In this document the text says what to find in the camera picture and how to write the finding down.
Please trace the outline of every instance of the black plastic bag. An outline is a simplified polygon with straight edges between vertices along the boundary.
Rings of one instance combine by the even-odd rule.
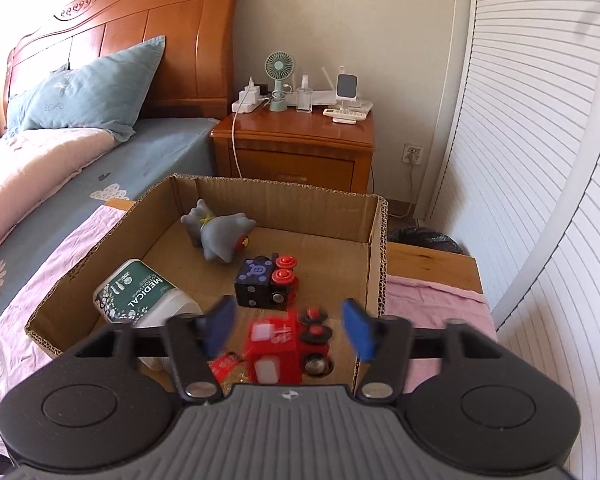
[[[397,244],[414,245],[447,253],[463,254],[462,249],[447,235],[428,227],[399,227],[392,231],[388,240]]]

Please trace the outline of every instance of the wooden nightstand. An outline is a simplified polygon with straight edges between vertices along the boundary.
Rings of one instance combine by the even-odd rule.
[[[212,132],[220,176],[237,177],[231,144],[233,115]],[[261,178],[366,193],[376,147],[373,114],[357,124],[336,124],[311,114],[260,107],[235,121],[235,149],[243,178]]]

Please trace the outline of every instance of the gray animal figurine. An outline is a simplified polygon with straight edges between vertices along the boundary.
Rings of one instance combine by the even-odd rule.
[[[220,258],[226,264],[230,264],[234,254],[248,245],[248,235],[256,227],[256,221],[247,218],[244,213],[215,216],[202,199],[188,215],[180,217],[180,222],[193,244],[202,245],[206,261]]]

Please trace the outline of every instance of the wall outlet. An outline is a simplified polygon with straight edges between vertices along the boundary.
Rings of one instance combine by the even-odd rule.
[[[405,164],[413,164],[419,166],[422,164],[422,146],[416,146],[415,144],[405,144],[404,150],[402,151],[402,161]]]

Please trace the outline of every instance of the cardboard box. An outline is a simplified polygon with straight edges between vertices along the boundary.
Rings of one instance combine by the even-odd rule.
[[[244,253],[230,265],[206,262],[187,237],[180,216],[203,198],[218,216],[244,212],[258,225]],[[356,356],[340,326],[340,303],[352,297],[377,316],[386,281],[386,201],[298,184],[174,175],[149,190],[122,220],[49,292],[32,314],[26,333],[58,356],[105,321],[91,302],[93,291],[117,267],[139,258],[194,298],[203,311],[234,293],[243,258],[292,254],[298,260],[296,304],[319,305],[334,329],[334,370],[307,382],[353,384]],[[228,349],[242,350],[248,322],[275,314],[239,307]]]

